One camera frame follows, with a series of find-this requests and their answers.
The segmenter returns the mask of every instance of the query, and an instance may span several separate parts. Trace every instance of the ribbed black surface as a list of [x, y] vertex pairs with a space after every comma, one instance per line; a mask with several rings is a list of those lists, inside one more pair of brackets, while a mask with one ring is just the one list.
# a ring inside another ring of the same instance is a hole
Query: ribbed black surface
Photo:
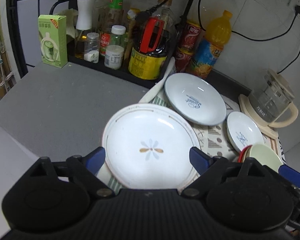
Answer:
[[51, 234], [12, 230], [4, 240], [248, 240], [291, 239], [283, 229], [264, 234], [240, 233], [214, 221], [198, 200], [176, 190], [128, 190], [98, 201], [79, 223]]

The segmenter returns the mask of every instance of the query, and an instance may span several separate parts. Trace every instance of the beige handle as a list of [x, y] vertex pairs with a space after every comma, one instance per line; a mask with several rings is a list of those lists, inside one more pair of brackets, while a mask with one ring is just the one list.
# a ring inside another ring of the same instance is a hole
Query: beige handle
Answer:
[[269, 126], [273, 127], [273, 128], [281, 128], [281, 127], [286, 127], [286, 126], [292, 124], [297, 119], [298, 114], [299, 114], [299, 110], [295, 106], [295, 104], [292, 103], [292, 102], [288, 105], [287, 109], [288, 108], [291, 111], [291, 116], [288, 120], [285, 120], [285, 121], [282, 121], [282, 122], [272, 122], [272, 123], [269, 124]]

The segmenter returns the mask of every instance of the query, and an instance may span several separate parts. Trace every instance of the black metal rack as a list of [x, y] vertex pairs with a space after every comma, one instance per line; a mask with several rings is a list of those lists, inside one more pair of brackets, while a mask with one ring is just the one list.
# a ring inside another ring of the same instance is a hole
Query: black metal rack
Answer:
[[[56, 2], [51, 7], [50, 14], [53, 14], [53, 10], [54, 10], [54, 8], [58, 4], [66, 2], [66, 1], [69, 1], [69, 8], [75, 8], [75, 9], [77, 9], [76, 0], [59, 0], [58, 2]], [[173, 40], [171, 42], [171, 47], [170, 47], [170, 50], [168, 52], [167, 58], [166, 58], [163, 66], [162, 66], [162, 69], [161, 69], [161, 72], [160, 72], [160, 76], [156, 80], [143, 80], [141, 78], [133, 76], [132, 74], [129, 73], [129, 71], [127, 69], [124, 69], [123, 67], [119, 68], [118, 70], [110, 69], [110, 68], [108, 68], [108, 67], [106, 67], [104, 65], [103, 60], [101, 60], [98, 63], [92, 63], [92, 62], [85, 61], [83, 59], [76, 58], [76, 57], [74, 57], [74, 53], [73, 53], [74, 43], [68, 44], [68, 61], [69, 62], [73, 62], [73, 63], [77, 63], [79, 65], [83, 65], [85, 67], [88, 67], [88, 68], [91, 68], [91, 69], [94, 69], [94, 70], [101, 71], [103, 73], [106, 73], [106, 74], [109, 74], [109, 75], [112, 75], [112, 76], [115, 76], [115, 77], [127, 80], [129, 82], [132, 82], [132, 83], [135, 83], [137, 85], [140, 85], [140, 86], [143, 86], [145, 88], [149, 88], [150, 89], [159, 80], [161, 80], [163, 78], [163, 76], [164, 76], [164, 73], [165, 73], [165, 70], [166, 70], [166, 68], [167, 68], [167, 66], [169, 64], [169, 61], [170, 61], [171, 57], [173, 56], [174, 51], [177, 48], [178, 41], [180, 39], [182, 30], [183, 30], [183, 28], [184, 28], [184, 26], [186, 24], [187, 16], [188, 16], [188, 13], [189, 13], [189, 10], [190, 10], [190, 7], [191, 7], [193, 1], [194, 0], [188, 0], [188, 3], [187, 3], [186, 8], [185, 8], [185, 11], [184, 11], [183, 15], [180, 16], [181, 21], [177, 25], [177, 35], [175, 37], [175, 40]]]

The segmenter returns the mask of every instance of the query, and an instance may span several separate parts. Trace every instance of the yellow label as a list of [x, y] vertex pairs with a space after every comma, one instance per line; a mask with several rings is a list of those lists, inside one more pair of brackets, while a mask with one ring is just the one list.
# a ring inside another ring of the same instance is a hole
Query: yellow label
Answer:
[[132, 75], [146, 79], [157, 79], [160, 74], [160, 67], [164, 63], [165, 57], [150, 57], [132, 49], [129, 62], [129, 71]]

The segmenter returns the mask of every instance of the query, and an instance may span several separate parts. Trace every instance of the metal bolt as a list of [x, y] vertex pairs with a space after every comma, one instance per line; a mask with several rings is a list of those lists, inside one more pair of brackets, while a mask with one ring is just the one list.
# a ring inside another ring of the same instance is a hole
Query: metal bolt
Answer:
[[108, 197], [112, 194], [112, 190], [109, 188], [101, 188], [97, 190], [97, 195], [100, 197]]
[[188, 197], [195, 197], [197, 195], [199, 195], [199, 190], [195, 189], [195, 188], [187, 188], [183, 191], [183, 194], [185, 194]]

